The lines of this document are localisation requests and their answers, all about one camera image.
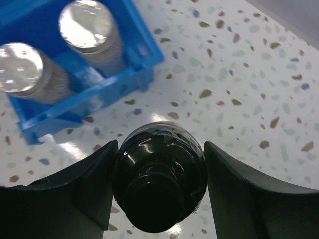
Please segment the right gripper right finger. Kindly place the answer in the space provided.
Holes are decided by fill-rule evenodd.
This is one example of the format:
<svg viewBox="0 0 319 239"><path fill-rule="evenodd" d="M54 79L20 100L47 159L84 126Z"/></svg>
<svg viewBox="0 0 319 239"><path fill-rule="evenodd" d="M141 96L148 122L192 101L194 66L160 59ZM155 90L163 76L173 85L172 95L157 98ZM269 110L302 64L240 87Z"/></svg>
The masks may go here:
<svg viewBox="0 0 319 239"><path fill-rule="evenodd" d="M317 239L319 192L271 177L205 142L219 239Z"/></svg>

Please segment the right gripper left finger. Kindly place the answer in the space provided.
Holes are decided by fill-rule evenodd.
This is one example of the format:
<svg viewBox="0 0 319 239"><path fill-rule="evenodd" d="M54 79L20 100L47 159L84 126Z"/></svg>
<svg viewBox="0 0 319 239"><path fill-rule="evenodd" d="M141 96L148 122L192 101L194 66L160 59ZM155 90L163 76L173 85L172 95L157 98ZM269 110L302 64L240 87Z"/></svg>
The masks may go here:
<svg viewBox="0 0 319 239"><path fill-rule="evenodd" d="M88 157L27 186L1 187L3 239L100 239L113 200L113 140Z"/></svg>

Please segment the silver-lid bead jar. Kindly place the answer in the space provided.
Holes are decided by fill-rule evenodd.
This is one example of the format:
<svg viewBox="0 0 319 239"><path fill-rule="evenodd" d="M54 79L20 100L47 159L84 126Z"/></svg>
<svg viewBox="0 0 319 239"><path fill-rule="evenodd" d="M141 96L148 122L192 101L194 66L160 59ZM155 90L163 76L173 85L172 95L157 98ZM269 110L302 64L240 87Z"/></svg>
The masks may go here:
<svg viewBox="0 0 319 239"><path fill-rule="evenodd" d="M126 68L124 44L110 10L97 0L75 0L59 15L59 32L70 48L110 77Z"/></svg>
<svg viewBox="0 0 319 239"><path fill-rule="evenodd" d="M0 90L42 104L75 95L71 75L42 51L22 42L0 47Z"/></svg>

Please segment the black-cap brown spice bottle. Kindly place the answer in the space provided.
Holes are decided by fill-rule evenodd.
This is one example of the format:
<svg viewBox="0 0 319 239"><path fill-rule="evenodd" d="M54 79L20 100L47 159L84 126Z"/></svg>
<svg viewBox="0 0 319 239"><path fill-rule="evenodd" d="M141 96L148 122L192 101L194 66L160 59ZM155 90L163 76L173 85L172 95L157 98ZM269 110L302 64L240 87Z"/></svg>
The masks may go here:
<svg viewBox="0 0 319 239"><path fill-rule="evenodd" d="M171 121L134 130L119 148L112 170L116 202L147 233L167 231L196 211L206 186L199 142Z"/></svg>

